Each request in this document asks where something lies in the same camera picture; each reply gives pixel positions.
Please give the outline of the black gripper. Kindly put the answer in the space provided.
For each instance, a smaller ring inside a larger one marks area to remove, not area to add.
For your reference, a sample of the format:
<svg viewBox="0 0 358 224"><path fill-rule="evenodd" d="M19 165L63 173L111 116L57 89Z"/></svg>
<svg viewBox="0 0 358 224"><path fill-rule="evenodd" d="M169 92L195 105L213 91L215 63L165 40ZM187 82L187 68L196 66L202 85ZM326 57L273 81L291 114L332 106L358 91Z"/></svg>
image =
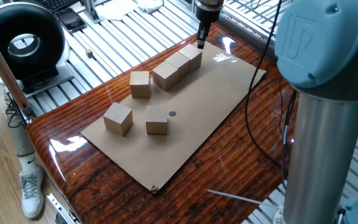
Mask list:
<svg viewBox="0 0 358 224"><path fill-rule="evenodd" d="M210 25L219 18L223 5L205 5L197 4L195 15L200 21L197 35L197 48L203 49L206 38L209 34Z"/></svg>

